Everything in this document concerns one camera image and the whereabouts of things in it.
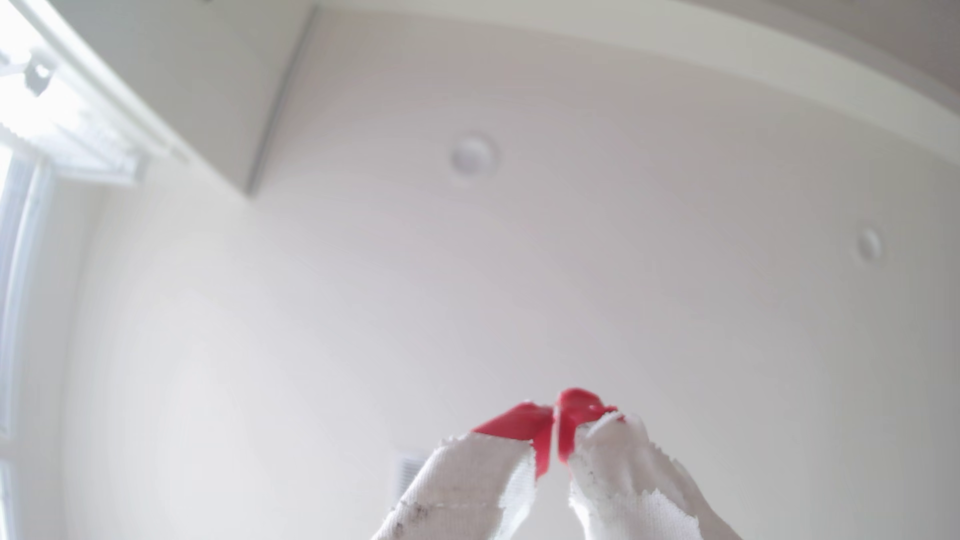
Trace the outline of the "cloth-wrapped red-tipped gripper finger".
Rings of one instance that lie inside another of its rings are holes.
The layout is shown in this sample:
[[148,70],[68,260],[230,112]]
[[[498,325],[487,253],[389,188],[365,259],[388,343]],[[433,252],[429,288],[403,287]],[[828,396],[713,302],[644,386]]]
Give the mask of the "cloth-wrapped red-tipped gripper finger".
[[740,539],[639,416],[582,388],[557,399],[558,459],[586,539]]
[[552,406],[523,401],[445,439],[374,539],[511,539],[550,463]]

